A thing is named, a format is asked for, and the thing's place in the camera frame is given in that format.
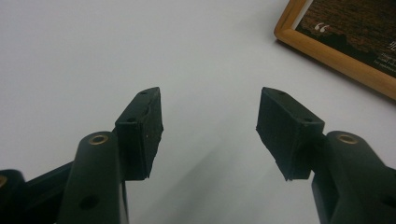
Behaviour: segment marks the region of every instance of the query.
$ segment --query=screw hole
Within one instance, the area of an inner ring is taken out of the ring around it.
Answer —
[[[347,134],[338,135],[338,140],[340,140],[343,143],[347,143],[347,144],[357,144],[358,143],[358,140],[356,140],[354,137],[347,135]]]
[[[79,208],[82,210],[93,209],[97,204],[99,204],[99,198],[96,195],[90,195],[79,202]]]
[[[96,135],[92,138],[90,138],[90,140],[88,141],[91,145],[101,145],[103,143],[105,143],[108,140],[108,137],[106,135]]]
[[[381,198],[381,203],[386,204],[389,207],[396,208],[396,200],[391,196]]]

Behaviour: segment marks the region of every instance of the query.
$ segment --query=framed picture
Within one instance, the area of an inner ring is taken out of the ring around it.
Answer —
[[[290,0],[276,37],[396,100],[396,0]]]

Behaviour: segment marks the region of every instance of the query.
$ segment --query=mounting hole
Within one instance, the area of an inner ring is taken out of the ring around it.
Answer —
[[[79,208],[82,210],[90,210],[93,209],[97,204],[99,204],[99,197],[96,195],[90,195],[81,200],[79,202]]]
[[[343,143],[347,143],[347,144],[357,144],[358,140],[356,140],[356,138],[347,135],[347,134],[340,134],[337,136],[338,140],[340,140]]]
[[[7,183],[7,177],[5,175],[0,175],[0,188],[2,188]]]
[[[384,196],[381,198],[381,203],[389,207],[396,208],[396,199],[391,196]]]
[[[88,141],[91,145],[101,145],[103,143],[105,143],[108,140],[107,135],[103,135],[103,134],[98,134],[92,138],[90,138],[90,140]]]

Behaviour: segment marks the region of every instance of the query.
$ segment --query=white table surface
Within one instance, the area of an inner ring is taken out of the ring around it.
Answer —
[[[276,41],[287,0],[0,1],[0,169],[26,180],[111,131],[160,87],[150,179],[131,223],[319,223],[309,180],[286,182],[255,131],[262,87],[286,91],[396,167],[396,104]]]

